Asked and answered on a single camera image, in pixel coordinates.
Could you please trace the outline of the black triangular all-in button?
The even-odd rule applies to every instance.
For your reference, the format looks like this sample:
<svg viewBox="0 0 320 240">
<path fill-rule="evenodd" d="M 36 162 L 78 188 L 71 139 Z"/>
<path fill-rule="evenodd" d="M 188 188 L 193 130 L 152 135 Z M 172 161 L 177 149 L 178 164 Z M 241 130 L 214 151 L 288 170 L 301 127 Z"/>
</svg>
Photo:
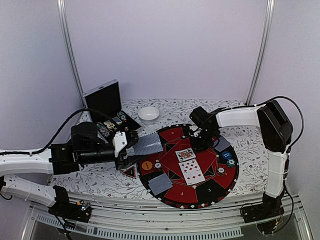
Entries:
<svg viewBox="0 0 320 240">
<path fill-rule="evenodd" d="M 134 166 L 125 169 L 121 172 L 124 176 L 135 179 L 136 178 L 136 168 Z"/>
</svg>

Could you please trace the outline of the orange big blind button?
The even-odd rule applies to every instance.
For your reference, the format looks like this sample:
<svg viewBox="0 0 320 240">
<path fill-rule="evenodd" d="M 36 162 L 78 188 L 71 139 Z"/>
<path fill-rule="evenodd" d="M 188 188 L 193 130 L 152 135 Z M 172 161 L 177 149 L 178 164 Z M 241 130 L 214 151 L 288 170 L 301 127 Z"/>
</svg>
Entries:
<svg viewBox="0 0 320 240">
<path fill-rule="evenodd" d="M 151 170 L 153 168 L 153 163 L 146 160 L 146 161 L 142 162 L 141 168 L 144 171 L 149 171 L 149 170 Z"/>
</svg>

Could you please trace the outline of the blue small blind button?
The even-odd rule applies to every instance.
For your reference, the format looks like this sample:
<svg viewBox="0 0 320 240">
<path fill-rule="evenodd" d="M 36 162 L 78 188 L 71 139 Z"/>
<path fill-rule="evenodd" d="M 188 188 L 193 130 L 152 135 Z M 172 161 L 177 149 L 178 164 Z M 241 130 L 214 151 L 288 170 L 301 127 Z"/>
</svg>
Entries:
<svg viewBox="0 0 320 240">
<path fill-rule="evenodd" d="M 232 154 L 229 151 L 224 151 L 221 156 L 225 159 L 225 160 L 229 160 L 232 158 Z"/>
</svg>

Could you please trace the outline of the nine of diamonds card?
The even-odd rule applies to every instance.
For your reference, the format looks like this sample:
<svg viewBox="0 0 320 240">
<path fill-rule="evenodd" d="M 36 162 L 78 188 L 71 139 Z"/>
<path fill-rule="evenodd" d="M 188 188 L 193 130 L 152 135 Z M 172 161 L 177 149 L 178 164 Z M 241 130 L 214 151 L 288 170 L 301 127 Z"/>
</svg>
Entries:
<svg viewBox="0 0 320 240">
<path fill-rule="evenodd" d="M 183 177 L 186 180 L 191 181 L 204 178 L 201 168 L 195 158 L 188 161 L 179 162 L 178 165 L 183 174 Z"/>
</svg>

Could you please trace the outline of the green fifty poker chip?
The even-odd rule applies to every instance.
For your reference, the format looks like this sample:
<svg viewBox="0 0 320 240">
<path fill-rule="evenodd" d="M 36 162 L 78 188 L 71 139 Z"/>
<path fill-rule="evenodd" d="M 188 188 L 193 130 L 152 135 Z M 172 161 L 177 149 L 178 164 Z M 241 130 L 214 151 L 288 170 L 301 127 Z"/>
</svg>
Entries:
<svg viewBox="0 0 320 240">
<path fill-rule="evenodd" d="M 229 167 L 229 168 L 234 168 L 236 166 L 236 162 L 234 159 L 230 158 L 227 160 L 226 162 L 226 165 Z"/>
</svg>

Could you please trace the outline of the orange black hundred chip stack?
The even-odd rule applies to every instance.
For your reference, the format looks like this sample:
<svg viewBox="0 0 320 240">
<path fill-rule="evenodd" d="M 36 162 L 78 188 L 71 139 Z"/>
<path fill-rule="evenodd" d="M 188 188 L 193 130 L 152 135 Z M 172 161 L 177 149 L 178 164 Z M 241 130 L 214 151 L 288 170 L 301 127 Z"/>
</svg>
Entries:
<svg viewBox="0 0 320 240">
<path fill-rule="evenodd" d="M 154 170 L 155 170 L 156 172 L 161 172 L 162 169 L 163 169 L 162 164 L 161 164 L 160 162 L 156 162 L 156 163 L 153 165 L 153 167 L 154 167 Z"/>
</svg>

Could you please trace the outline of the three of diamonds card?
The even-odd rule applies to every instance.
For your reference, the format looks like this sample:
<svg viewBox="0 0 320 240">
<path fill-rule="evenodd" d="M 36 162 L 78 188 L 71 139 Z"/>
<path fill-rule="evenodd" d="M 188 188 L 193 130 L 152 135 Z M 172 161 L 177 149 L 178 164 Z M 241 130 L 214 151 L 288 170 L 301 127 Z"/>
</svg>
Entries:
<svg viewBox="0 0 320 240">
<path fill-rule="evenodd" d="M 190 186 L 190 185 L 196 185 L 196 184 L 201 183 L 201 182 L 203 182 L 203 181 L 205 181 L 205 180 L 206 180 L 205 177 L 204 177 L 203 175 L 201 175 L 201 174 L 198 174 L 198 175 L 190 175 L 190 176 L 187 176 L 187 177 L 185 178 L 186 184 L 187 184 L 188 186 Z"/>
</svg>

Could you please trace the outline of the dealt blue playing card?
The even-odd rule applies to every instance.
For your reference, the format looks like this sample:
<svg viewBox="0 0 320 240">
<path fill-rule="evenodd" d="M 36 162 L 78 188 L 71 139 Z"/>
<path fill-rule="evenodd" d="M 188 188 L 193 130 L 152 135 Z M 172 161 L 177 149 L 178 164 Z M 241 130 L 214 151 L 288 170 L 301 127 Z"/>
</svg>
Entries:
<svg viewBox="0 0 320 240">
<path fill-rule="evenodd" d="M 153 193 L 153 195 L 159 195 L 173 187 L 173 183 L 169 177 L 163 173 L 155 178 L 148 181 L 148 187 Z"/>
</svg>

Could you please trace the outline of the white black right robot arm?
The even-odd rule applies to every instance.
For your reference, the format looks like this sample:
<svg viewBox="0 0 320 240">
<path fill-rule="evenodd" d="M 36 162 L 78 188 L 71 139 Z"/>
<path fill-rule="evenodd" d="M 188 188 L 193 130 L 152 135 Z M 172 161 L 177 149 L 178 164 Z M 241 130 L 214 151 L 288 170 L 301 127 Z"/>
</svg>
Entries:
<svg viewBox="0 0 320 240">
<path fill-rule="evenodd" d="M 297 142 L 292 139 L 293 124 L 278 102 L 289 101 L 276 96 L 255 105 L 221 107 L 207 112 L 201 106 L 189 115 L 197 126 L 193 132 L 198 149 L 212 144 L 215 148 L 231 141 L 238 159 L 239 181 L 234 193 L 262 193 L 258 213 L 269 218 L 278 210 L 286 191 L 289 158 Z"/>
</svg>

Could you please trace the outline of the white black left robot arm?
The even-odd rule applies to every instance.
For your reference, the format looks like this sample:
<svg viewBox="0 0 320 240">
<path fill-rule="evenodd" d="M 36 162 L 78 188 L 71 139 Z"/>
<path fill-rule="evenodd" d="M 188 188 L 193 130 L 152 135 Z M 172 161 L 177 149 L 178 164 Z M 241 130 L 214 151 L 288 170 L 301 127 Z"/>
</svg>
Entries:
<svg viewBox="0 0 320 240">
<path fill-rule="evenodd" d="M 9 201 L 20 197 L 57 210 L 63 217 L 70 217 L 74 208 L 85 211 L 84 203 L 71 203 L 68 192 L 61 186 L 41 185 L 18 177 L 18 174 L 40 173 L 65 175 L 78 172 L 90 164 L 113 162 L 117 170 L 125 169 L 142 160 L 142 155 L 129 156 L 127 149 L 137 144 L 137 131 L 115 131 L 104 138 L 102 131 L 90 121 L 74 125 L 70 140 L 54 144 L 52 140 L 41 149 L 0 152 L 0 195 Z"/>
</svg>

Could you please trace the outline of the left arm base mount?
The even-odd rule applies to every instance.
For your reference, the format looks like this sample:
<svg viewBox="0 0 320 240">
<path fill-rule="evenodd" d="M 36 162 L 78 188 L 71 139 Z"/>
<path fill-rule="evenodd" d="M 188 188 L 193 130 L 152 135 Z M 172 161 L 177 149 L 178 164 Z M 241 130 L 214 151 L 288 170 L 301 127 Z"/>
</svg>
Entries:
<svg viewBox="0 0 320 240">
<path fill-rule="evenodd" d="M 92 214 L 91 203 L 80 200 L 77 203 L 70 202 L 68 192 L 61 186 L 53 186 L 55 191 L 55 203 L 48 208 L 48 212 L 64 220 L 75 220 L 88 223 Z"/>
</svg>

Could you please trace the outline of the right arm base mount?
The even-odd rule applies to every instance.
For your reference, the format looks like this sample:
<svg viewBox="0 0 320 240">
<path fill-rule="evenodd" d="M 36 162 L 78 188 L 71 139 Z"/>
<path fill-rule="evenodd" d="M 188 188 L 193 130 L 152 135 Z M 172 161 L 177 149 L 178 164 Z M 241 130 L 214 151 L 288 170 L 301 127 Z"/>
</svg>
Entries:
<svg viewBox="0 0 320 240">
<path fill-rule="evenodd" d="M 272 235 L 275 233 L 284 213 L 282 203 L 278 205 L 272 205 L 271 203 L 245 203 L 240 208 L 240 215 L 243 217 L 244 222 L 259 222 L 256 227 L 263 235 Z"/>
</svg>

